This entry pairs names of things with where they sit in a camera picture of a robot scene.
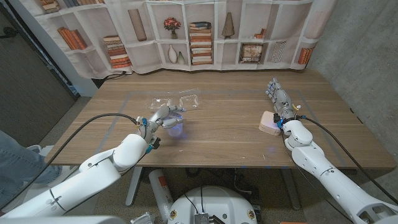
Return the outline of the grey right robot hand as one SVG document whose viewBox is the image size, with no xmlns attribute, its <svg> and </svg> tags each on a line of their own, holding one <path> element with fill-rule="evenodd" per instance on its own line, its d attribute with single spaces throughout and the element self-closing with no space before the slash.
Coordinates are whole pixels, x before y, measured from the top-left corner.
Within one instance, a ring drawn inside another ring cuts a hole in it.
<svg viewBox="0 0 398 224">
<path fill-rule="evenodd" d="M 271 99 L 275 112 L 282 119 L 295 118 L 295 109 L 292 106 L 290 96 L 276 78 L 273 78 L 267 85 L 266 95 Z"/>
</svg>

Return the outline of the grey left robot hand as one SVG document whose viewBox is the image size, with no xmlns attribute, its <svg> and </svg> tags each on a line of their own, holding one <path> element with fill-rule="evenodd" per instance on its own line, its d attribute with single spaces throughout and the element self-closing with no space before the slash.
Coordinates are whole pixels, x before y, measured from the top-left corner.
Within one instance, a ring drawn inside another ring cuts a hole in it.
<svg viewBox="0 0 398 224">
<path fill-rule="evenodd" d="M 141 135 L 141 137 L 150 143 L 154 141 L 154 133 L 159 127 L 164 129 L 171 129 L 174 126 L 183 123 L 182 118 L 173 118 L 172 113 L 183 113 L 186 112 L 185 108 L 180 106 L 163 106 L 160 107 L 149 119 L 147 119 L 146 126 L 140 126 L 136 134 Z"/>
</svg>

